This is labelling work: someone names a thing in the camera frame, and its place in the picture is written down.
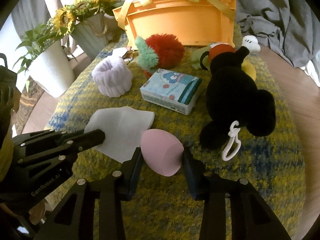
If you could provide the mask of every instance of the box of cotton pads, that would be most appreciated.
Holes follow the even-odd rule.
[[[200,94],[202,79],[159,68],[140,88],[145,101],[190,114]]]

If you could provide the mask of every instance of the gray wooden planter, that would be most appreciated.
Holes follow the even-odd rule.
[[[104,30],[103,15],[96,14],[91,18],[87,19],[90,21],[96,32],[102,33]],[[90,59],[95,59],[95,57],[102,51],[105,46],[108,45],[106,35],[101,37],[95,35],[89,25],[80,22],[77,24],[71,33],[71,37],[76,41],[76,43],[83,49]]]

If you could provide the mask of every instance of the red fluffy toy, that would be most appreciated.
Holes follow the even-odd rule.
[[[137,64],[151,76],[158,68],[171,69],[179,65],[184,47],[173,34],[153,34],[146,40],[138,36],[136,46],[139,50]]]

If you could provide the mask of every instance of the fluffy scrunchie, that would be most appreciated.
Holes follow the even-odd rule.
[[[96,65],[92,77],[102,95],[114,98],[130,90],[133,76],[121,57],[108,56]]]

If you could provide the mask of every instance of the hangyodon cartoon character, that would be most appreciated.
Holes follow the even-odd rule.
[[[170,84],[181,83],[188,85],[195,77],[177,72],[168,72],[163,74],[163,77],[169,81]]]

